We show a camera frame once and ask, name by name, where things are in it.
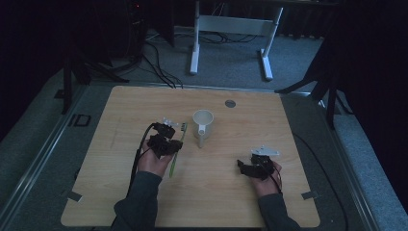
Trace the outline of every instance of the black tripod leg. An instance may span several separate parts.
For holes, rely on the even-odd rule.
[[[326,120],[329,127],[334,130],[334,109],[336,105],[337,84],[339,82],[339,74],[333,73],[333,78],[329,85],[329,99],[327,102]]]
[[[281,89],[281,90],[275,90],[275,93],[282,93],[282,94],[287,94],[290,93],[294,90],[297,90],[305,85],[308,85],[310,83],[312,83],[314,80],[312,79],[302,79],[299,82],[288,86],[287,88]]]
[[[129,83],[129,80],[120,78],[119,76],[113,74],[111,71],[109,71],[107,68],[103,67],[102,65],[92,61],[89,59],[86,55],[84,55],[78,48],[75,47],[75,53],[78,55],[78,57],[84,62],[92,66],[94,69],[97,71],[101,72],[102,74],[106,75],[107,77],[111,78],[115,82],[120,82],[120,83]]]
[[[72,103],[72,83],[71,83],[71,58],[68,56],[64,62],[64,108],[62,114],[65,115]]]

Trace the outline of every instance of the black cable on floor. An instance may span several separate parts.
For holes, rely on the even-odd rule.
[[[180,86],[181,88],[183,88],[183,83],[182,81],[175,77],[172,74],[169,74],[167,71],[163,70],[162,67],[160,66],[160,54],[159,54],[159,50],[157,49],[157,47],[155,45],[153,45],[152,43],[146,41],[145,44],[151,46],[154,48],[155,52],[156,52],[156,63],[157,64],[152,64],[144,55],[143,57],[147,60],[147,62],[150,64],[150,66],[154,69],[155,73],[157,76],[159,76],[159,78],[162,79],[162,81],[164,81],[167,85],[169,85],[168,82],[170,82],[170,84],[172,86],[170,86],[173,89],[176,89],[176,85],[174,84],[174,82],[171,79],[175,80]]]
[[[309,145],[309,143],[307,143],[304,139],[302,139],[298,134],[296,134],[296,133],[294,133],[294,132],[292,132],[292,134],[293,134],[294,137],[298,138],[299,140],[301,140],[301,141],[306,145],[306,147],[309,149],[309,151],[310,151],[310,152],[312,153],[312,155],[315,157],[315,160],[316,160],[316,162],[319,164],[321,170],[323,171],[324,176],[326,177],[327,182],[329,183],[330,188],[331,188],[331,190],[333,191],[333,194],[335,195],[335,197],[336,197],[336,199],[337,199],[337,202],[339,203],[339,205],[340,205],[340,207],[341,207],[341,209],[342,209],[342,213],[343,213],[343,217],[344,217],[344,225],[345,225],[345,229],[344,229],[344,230],[347,231],[347,230],[348,230],[348,218],[347,218],[347,213],[345,212],[344,205],[343,205],[342,201],[340,200],[339,195],[337,194],[336,190],[334,189],[333,184],[332,184],[332,182],[330,181],[330,178],[329,178],[327,172],[324,170],[324,167],[323,167],[323,165],[321,164],[321,162],[320,162],[318,156],[317,156],[316,153],[313,151],[313,149],[312,149],[312,147]]]

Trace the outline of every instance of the human hand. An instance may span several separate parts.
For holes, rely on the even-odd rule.
[[[159,159],[154,151],[147,145],[147,142],[148,141],[145,141],[142,147],[145,153],[139,159],[138,170],[148,171],[163,178],[168,163],[170,163],[174,155],[165,155]]]
[[[276,170],[272,173],[272,177],[278,183],[278,186],[276,186],[275,182],[273,182],[273,180],[270,177],[268,177],[265,180],[249,177],[258,197],[262,197],[267,194],[279,193],[278,187],[281,185],[279,172],[282,169],[282,167],[278,165],[276,162],[273,162],[273,165],[275,166]]]

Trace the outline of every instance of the dark background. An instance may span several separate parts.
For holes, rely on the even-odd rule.
[[[109,62],[114,51],[129,55],[123,54],[123,48],[115,47],[113,40],[117,38],[110,37],[112,33],[104,31],[106,24],[100,24],[95,2],[6,0],[0,3],[0,140],[48,78],[63,67],[73,44],[98,62]],[[193,1],[175,1],[175,4],[174,23],[191,25]],[[210,12],[213,4],[206,4],[203,8]],[[230,14],[242,13],[230,11]],[[284,26],[278,30],[281,35],[325,37],[308,74],[313,75],[316,70],[330,73],[332,70],[326,68],[335,66],[340,75],[337,87],[344,91],[405,209],[408,206],[408,183],[404,179],[408,175],[405,161],[408,153],[405,145],[408,141],[407,12],[406,4],[399,0],[345,1],[338,17],[326,10],[292,6],[282,15]],[[251,13],[268,16],[259,7],[254,7]],[[305,20],[296,23],[302,21],[299,18],[307,18],[309,24]],[[126,19],[122,15],[117,21]],[[332,30],[326,34],[332,24]],[[331,79],[330,74],[324,76],[321,81]]]

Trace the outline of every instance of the gray carpet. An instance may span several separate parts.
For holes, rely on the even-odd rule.
[[[191,38],[177,38],[174,48],[159,38],[150,41],[159,49],[161,68],[178,77],[184,85],[246,90],[277,90],[299,81],[321,44],[321,40],[312,38],[276,38],[269,55],[274,80],[267,82],[263,78],[257,53],[266,42],[264,38],[222,45],[202,43],[196,76],[188,73]],[[145,46],[144,54],[155,62],[155,52],[151,46]],[[147,69],[149,65],[142,62],[140,67]],[[129,85],[161,83],[157,76],[141,68],[135,67],[132,72],[124,73],[119,74],[131,80]],[[98,118],[114,85],[115,83],[99,76],[87,87],[74,113],[91,115],[89,127],[65,127],[51,157],[8,230],[90,230],[90,227],[63,227],[60,217],[66,203],[66,193],[74,184],[75,172],[85,157]],[[38,153],[53,126],[63,117],[60,115],[61,100],[53,99],[54,92],[61,87],[61,75],[50,79],[26,115],[1,143],[2,205],[17,186],[19,178]],[[310,91],[312,88],[313,84],[299,91]],[[303,141],[295,139],[310,186],[321,195],[316,199],[321,224],[311,230],[345,230],[341,205],[347,214],[348,230],[364,230],[353,198],[342,177],[336,154],[338,150],[330,139],[333,131],[327,129],[322,118],[323,109],[309,97],[297,94],[283,97],[283,102],[291,128],[312,147],[340,199],[339,203],[313,153]]]

